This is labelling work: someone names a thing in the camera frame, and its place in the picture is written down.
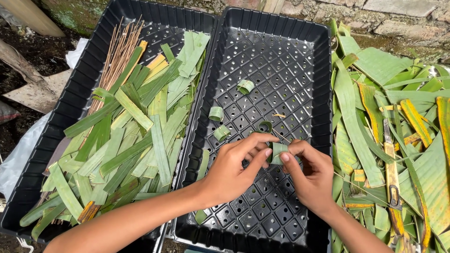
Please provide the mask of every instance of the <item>hand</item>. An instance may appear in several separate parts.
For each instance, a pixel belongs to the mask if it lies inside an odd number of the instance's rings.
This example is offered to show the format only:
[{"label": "hand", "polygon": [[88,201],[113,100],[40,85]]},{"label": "hand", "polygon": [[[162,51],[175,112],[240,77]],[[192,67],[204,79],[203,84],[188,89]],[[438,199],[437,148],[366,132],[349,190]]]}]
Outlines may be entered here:
[{"label": "hand", "polygon": [[[333,164],[328,155],[316,150],[304,140],[294,140],[289,153],[280,155],[283,171],[291,174],[298,199],[317,216],[335,205],[332,197]],[[303,163],[303,171],[293,155]]]},{"label": "hand", "polygon": [[[271,134],[252,133],[249,137],[223,145],[206,176],[199,180],[198,187],[203,199],[203,209],[235,200],[255,180],[256,174],[266,164],[272,153],[266,142],[278,142]],[[250,162],[246,169],[242,161]]]}]

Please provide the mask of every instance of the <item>white plastic bag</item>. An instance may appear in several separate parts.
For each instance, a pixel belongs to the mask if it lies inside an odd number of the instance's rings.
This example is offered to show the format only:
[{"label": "white plastic bag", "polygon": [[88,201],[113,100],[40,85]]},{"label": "white plastic bag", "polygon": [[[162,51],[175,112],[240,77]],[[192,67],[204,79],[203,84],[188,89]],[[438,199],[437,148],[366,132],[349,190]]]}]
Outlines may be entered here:
[{"label": "white plastic bag", "polygon": [[74,51],[69,51],[66,54],[66,62],[70,68],[74,69],[80,59],[81,53],[83,53],[84,48],[89,40],[85,38],[80,38],[76,49]]},{"label": "white plastic bag", "polygon": [[30,127],[20,139],[19,144],[17,144],[11,154],[0,165],[0,192],[4,194],[6,201],[11,196],[20,174],[25,168],[25,164],[30,158],[31,152],[36,146],[36,142],[44,130],[51,113],[49,112]]}]

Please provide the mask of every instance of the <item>black plastic tray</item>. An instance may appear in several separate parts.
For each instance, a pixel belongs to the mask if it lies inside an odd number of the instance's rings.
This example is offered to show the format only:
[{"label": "black plastic tray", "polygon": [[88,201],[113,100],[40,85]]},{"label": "black plastic tray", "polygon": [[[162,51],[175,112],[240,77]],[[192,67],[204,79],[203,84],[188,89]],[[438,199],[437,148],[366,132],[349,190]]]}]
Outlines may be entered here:
[{"label": "black plastic tray", "polygon": [[[148,47],[142,59],[148,64],[159,52],[161,44],[168,43],[174,54],[183,46],[183,32],[194,30],[214,34],[217,18],[213,15],[138,0],[111,0],[100,18],[75,70],[62,92],[52,115],[25,165],[16,188],[0,217],[0,232],[31,239],[31,230],[35,223],[21,227],[19,220],[36,204],[40,198],[40,189],[48,161],[58,143],[64,137],[63,130],[86,115],[87,105],[94,87],[98,86],[113,29],[122,16],[127,24],[131,21],[144,20],[145,26],[141,39],[148,41]],[[207,58],[212,43],[208,46]],[[68,230],[66,225],[50,225],[40,235],[39,243],[49,243],[54,237]],[[136,240],[124,249],[124,252],[160,252],[166,226],[155,229],[149,235]]]},{"label": "black plastic tray", "polygon": [[[260,11],[228,7],[219,21],[214,50],[190,116],[188,145],[176,188],[197,177],[202,149],[211,151],[248,136],[263,120],[289,139],[307,140],[331,156],[331,49],[327,26]],[[239,80],[255,83],[249,95]],[[211,106],[224,108],[222,122],[208,119]],[[273,117],[283,114],[286,118]],[[231,135],[218,142],[214,130]],[[280,166],[261,168],[254,184],[236,200],[209,208],[198,225],[194,214],[174,220],[175,241],[221,252],[329,252],[329,227],[296,198]]]}]

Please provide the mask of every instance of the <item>stone ground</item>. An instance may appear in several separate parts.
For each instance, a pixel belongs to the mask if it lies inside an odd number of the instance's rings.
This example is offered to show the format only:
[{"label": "stone ground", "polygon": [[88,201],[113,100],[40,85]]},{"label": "stone ground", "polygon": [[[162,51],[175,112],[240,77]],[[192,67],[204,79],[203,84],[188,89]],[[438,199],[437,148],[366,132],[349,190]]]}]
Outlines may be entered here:
[{"label": "stone ground", "polygon": [[[49,36],[24,36],[18,34],[16,27],[11,27],[6,21],[0,19],[0,39],[13,46],[37,71],[44,76],[53,75],[69,69],[65,63],[66,51],[74,50],[74,42],[80,35],[60,26],[67,35],[65,38]],[[7,93],[25,85],[21,75],[10,66],[0,61],[0,94]],[[18,110],[20,117],[0,126],[0,154],[5,160],[19,142],[25,132],[43,116],[42,113],[25,107],[19,103],[0,96],[0,100]],[[42,253],[45,245],[32,243],[34,253]],[[182,253],[187,248],[185,244],[175,243],[166,239],[162,248],[163,253]],[[13,236],[0,234],[0,253],[28,253],[29,249],[22,248],[19,241]]]}]

